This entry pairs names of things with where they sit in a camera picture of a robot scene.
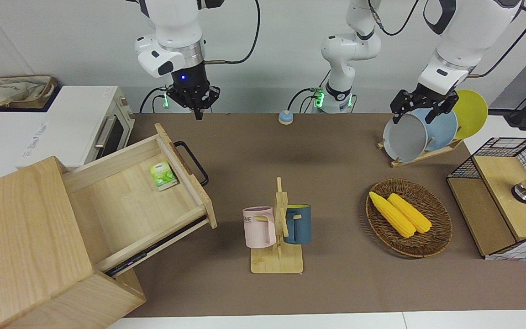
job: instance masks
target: brown tabletop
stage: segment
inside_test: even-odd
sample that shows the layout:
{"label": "brown tabletop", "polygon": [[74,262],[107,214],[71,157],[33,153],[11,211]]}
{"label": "brown tabletop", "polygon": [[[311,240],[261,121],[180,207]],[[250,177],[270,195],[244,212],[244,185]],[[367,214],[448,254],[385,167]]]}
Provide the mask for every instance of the brown tabletop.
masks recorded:
{"label": "brown tabletop", "polygon": [[[276,114],[138,115],[131,143],[160,122],[192,148],[210,175],[219,227],[202,227],[136,267],[147,302],[129,316],[526,309],[526,262],[482,260],[445,181],[469,156],[465,146],[393,169],[376,148],[389,118],[296,115],[284,126]],[[278,176],[290,203],[312,208],[301,275],[250,272],[242,209],[272,206]],[[407,260],[363,230],[369,188],[392,177],[421,183],[446,206],[453,239],[441,254]]]}

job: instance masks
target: woven tray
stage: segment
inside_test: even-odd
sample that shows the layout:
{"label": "woven tray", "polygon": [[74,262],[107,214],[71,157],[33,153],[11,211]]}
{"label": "woven tray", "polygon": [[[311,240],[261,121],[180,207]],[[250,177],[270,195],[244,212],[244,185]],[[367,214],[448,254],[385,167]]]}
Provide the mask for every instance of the woven tray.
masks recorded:
{"label": "woven tray", "polygon": [[388,198],[397,193],[417,208],[432,223],[427,233],[415,233],[405,239],[379,213],[367,197],[367,219],[376,236],[392,250],[406,256],[424,258],[442,252],[452,239],[452,222],[440,200],[422,185],[405,179],[387,179],[374,185],[371,191]]}

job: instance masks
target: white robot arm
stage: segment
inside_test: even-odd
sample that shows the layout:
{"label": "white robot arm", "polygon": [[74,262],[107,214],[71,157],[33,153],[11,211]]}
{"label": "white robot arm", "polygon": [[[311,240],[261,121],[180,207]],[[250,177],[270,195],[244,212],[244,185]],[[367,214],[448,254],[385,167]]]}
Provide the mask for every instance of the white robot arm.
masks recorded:
{"label": "white robot arm", "polygon": [[[380,0],[374,3],[378,7]],[[375,58],[380,52],[380,38],[374,33],[368,0],[351,0],[346,22],[355,33],[328,36],[321,46],[331,70],[316,107],[327,113],[340,113],[350,104],[355,69],[348,62]]]}
{"label": "white robot arm", "polygon": [[171,73],[174,83],[167,95],[180,106],[192,109],[198,120],[221,93],[206,77],[198,10],[217,8],[224,1],[138,0],[142,13],[152,20],[155,33],[137,39],[137,59],[152,77]]}
{"label": "white robot arm", "polygon": [[458,100],[455,87],[480,63],[482,56],[521,10],[523,0],[438,0],[442,13],[437,23],[426,23],[441,35],[430,62],[413,92],[401,90],[390,104],[397,123],[416,108],[433,108],[426,117],[449,113]]}

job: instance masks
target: oven door handle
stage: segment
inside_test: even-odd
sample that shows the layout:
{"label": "oven door handle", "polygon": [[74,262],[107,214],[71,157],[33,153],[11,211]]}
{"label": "oven door handle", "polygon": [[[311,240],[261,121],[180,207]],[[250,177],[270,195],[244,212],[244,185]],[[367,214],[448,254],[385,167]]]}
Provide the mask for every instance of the oven door handle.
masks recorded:
{"label": "oven door handle", "polygon": [[96,143],[95,143],[96,149],[105,148],[105,146],[107,145],[107,142],[109,141],[109,136],[111,135],[111,131],[113,130],[113,127],[115,126],[116,121],[117,121],[117,117],[115,115],[105,120],[105,125],[103,126],[103,130],[100,132],[99,138],[96,140]]}
{"label": "oven door handle", "polygon": [[182,148],[184,148],[184,150],[186,150],[186,152],[188,152],[188,155],[190,156],[190,158],[192,158],[192,161],[194,161],[194,163],[196,164],[196,167],[198,167],[198,170],[200,170],[200,173],[202,173],[202,175],[204,176],[204,180],[200,182],[200,185],[201,186],[206,186],[208,184],[208,181],[209,181],[208,174],[206,173],[206,170],[204,170],[204,168],[202,167],[200,162],[198,162],[198,159],[196,158],[196,156],[194,156],[194,154],[192,153],[192,151],[190,150],[188,145],[186,143],[182,142],[182,140],[178,140],[177,142],[174,143],[174,146],[175,147],[182,146]]}

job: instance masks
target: white toaster oven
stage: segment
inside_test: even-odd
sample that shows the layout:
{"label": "white toaster oven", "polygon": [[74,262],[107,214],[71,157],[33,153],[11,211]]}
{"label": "white toaster oven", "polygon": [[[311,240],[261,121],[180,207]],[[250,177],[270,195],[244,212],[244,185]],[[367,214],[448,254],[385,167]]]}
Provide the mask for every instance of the white toaster oven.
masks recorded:
{"label": "white toaster oven", "polygon": [[56,156],[73,170],[126,146],[135,123],[117,86],[64,86],[16,163]]}

